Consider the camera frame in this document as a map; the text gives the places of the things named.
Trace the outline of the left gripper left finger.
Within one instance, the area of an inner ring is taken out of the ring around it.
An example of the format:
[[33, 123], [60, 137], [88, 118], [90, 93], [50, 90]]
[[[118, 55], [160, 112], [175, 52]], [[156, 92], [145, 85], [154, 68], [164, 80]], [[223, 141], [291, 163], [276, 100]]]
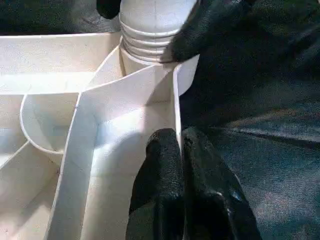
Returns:
[[184, 235], [184, 174], [180, 146], [172, 128], [148, 139], [145, 160], [132, 187], [127, 240], [181, 240]]

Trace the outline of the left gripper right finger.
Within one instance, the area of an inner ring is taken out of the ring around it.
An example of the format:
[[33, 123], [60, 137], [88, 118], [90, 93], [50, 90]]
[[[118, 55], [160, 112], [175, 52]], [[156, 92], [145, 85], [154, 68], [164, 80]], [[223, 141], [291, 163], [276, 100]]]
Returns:
[[257, 220], [237, 176], [199, 129], [182, 132], [186, 239], [260, 240]]

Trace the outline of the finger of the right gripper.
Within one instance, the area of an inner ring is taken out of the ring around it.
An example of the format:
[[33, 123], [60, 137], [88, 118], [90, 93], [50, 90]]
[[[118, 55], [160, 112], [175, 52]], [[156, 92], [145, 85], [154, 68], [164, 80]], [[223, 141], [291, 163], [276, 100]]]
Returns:
[[111, 20], [120, 12], [121, 0], [97, 0], [96, 9], [105, 19]]
[[170, 40], [163, 62], [184, 62], [233, 30], [252, 10], [254, 0], [201, 0]]

